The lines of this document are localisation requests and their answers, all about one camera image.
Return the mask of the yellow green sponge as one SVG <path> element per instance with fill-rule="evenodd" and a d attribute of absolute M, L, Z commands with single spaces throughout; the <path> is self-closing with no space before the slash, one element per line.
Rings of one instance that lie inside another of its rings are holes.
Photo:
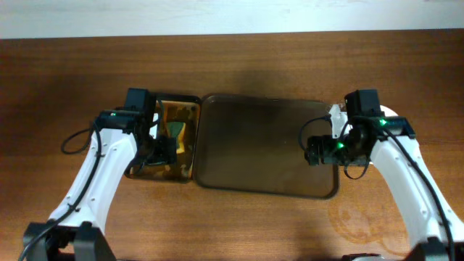
<path fill-rule="evenodd" d="M 176 153 L 182 154 L 185 152 L 184 136 L 186 130 L 186 124 L 182 122 L 169 122 L 167 124 L 167 130 L 171 138 L 175 139 Z"/>

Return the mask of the white plate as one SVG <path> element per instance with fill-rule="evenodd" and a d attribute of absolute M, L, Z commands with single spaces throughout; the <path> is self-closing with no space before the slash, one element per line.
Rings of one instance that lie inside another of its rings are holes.
<path fill-rule="evenodd" d="M 381 105 L 380 108 L 385 117 L 397 117 L 398 116 L 398 114 L 394 110 L 384 105 Z"/>

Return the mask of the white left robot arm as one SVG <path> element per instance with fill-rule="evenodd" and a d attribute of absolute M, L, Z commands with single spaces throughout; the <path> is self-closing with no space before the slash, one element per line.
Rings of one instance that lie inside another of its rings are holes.
<path fill-rule="evenodd" d="M 162 95 L 128 90 L 122 107 L 103 110 L 87 128 L 86 158 L 45 223 L 30 223 L 20 260 L 115 260 L 104 237 L 122 176 L 176 161 L 176 140 L 160 134 Z"/>

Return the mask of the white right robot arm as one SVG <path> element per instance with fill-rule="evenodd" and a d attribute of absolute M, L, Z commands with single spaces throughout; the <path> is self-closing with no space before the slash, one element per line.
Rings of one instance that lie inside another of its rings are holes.
<path fill-rule="evenodd" d="M 405 223 L 407 260 L 462 260 L 463 222 L 426 167 L 408 120 L 381 106 L 375 89 L 353 91 L 344 102 L 322 118 L 331 134 L 298 140 L 308 164 L 374 166 Z"/>

